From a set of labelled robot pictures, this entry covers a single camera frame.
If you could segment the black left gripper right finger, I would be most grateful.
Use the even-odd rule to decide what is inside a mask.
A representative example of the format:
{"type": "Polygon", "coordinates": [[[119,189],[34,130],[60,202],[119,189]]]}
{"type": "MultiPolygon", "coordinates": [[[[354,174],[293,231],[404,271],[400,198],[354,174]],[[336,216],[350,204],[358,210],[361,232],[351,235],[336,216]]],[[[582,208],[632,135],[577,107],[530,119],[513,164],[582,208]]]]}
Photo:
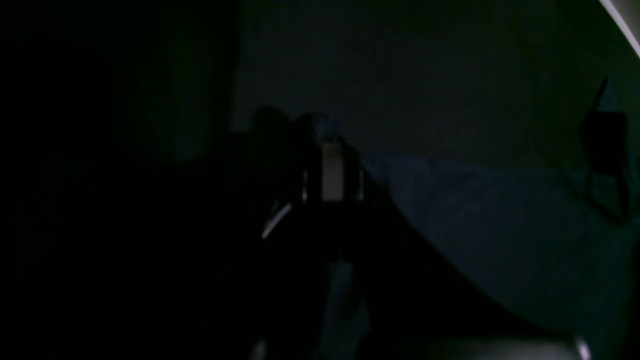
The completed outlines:
{"type": "Polygon", "coordinates": [[[412,228],[342,142],[322,146],[336,226],[322,323],[328,360],[548,360],[551,337],[490,299],[412,228]]]}

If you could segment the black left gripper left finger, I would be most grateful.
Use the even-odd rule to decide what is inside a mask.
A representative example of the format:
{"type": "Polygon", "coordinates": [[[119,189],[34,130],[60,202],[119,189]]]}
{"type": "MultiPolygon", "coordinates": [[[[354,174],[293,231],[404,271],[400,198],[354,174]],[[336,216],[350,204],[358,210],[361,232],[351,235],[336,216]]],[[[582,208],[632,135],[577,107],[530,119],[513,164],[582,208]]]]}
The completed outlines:
{"type": "Polygon", "coordinates": [[[326,246],[319,150],[297,153],[241,200],[210,286],[215,360],[322,358],[326,246]]]}

